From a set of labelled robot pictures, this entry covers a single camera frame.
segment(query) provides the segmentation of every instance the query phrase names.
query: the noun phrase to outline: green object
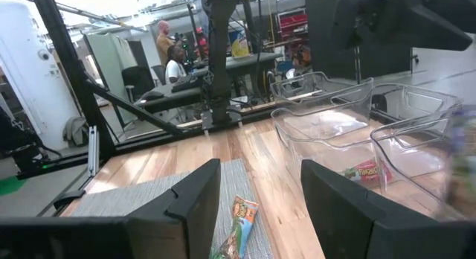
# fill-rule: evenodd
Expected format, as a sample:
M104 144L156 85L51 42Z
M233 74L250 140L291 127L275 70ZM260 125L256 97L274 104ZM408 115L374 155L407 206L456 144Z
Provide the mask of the green object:
M0 180L0 196L17 192L26 180L18 180L15 176Z

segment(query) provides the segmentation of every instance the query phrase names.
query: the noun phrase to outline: snack package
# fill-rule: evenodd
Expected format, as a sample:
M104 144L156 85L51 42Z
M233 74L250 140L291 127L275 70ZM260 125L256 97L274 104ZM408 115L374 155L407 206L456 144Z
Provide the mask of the snack package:
M213 259L243 259L245 257L246 242L253 228L258 204L236 196L231 208L233 214L231 234L220 246Z
M451 175L446 203L467 218L476 218L476 109L454 114Z
M379 171L375 159L369 159L354 167L347 168L343 176L367 188L379 185ZM387 180L392 179L391 172L384 167Z

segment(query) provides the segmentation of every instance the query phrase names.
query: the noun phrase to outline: gray placemat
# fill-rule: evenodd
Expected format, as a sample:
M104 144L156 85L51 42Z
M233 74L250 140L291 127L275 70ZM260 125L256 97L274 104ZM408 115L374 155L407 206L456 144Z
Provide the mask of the gray placemat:
M187 175L188 173L180 173L139 185L85 195L71 216L104 217L127 215L159 196ZM231 204L234 201L234 197L239 195L245 199L256 201L246 175L245 165L241 159L222 163L221 176L220 204L212 245L214 251L222 245L230 234L232 226ZM258 211L253 230L246 245L245 258L273 258L260 211Z

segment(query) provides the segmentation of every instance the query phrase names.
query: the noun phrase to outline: office chair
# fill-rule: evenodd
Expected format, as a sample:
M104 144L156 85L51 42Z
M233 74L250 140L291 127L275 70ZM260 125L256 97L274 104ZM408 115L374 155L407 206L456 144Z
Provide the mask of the office chair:
M165 67L163 65L154 65L152 70L155 72L162 85L167 84L165 81Z
M143 66L133 66L122 71L122 78L129 100L133 103L143 94L155 88L150 70Z

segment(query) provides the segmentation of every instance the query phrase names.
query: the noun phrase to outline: transparent storage container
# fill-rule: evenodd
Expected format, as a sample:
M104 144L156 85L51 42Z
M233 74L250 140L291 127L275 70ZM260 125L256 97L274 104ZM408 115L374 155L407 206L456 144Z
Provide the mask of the transparent storage container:
M367 97L372 88L373 78L356 85L354 80L330 80L322 72L303 74L271 84L274 100L282 107L293 107L294 110L306 110L308 102L319 102L318 106L313 106L315 109L356 102Z
M372 119L372 98L380 97L379 107L386 111L382 116L409 119L451 109L461 105L454 96L400 84L378 85L366 96L352 103L331 106L322 110L319 97L305 103L277 109L272 112L274 125L280 139L286 168L300 184L300 164L303 159L312 159L361 185L379 189L379 180L374 176L361 178L349 169L365 162L374 162L370 133L384 126L385 119Z
M397 122L371 133L384 196L438 220L464 218L446 204L451 128L454 113L460 110Z

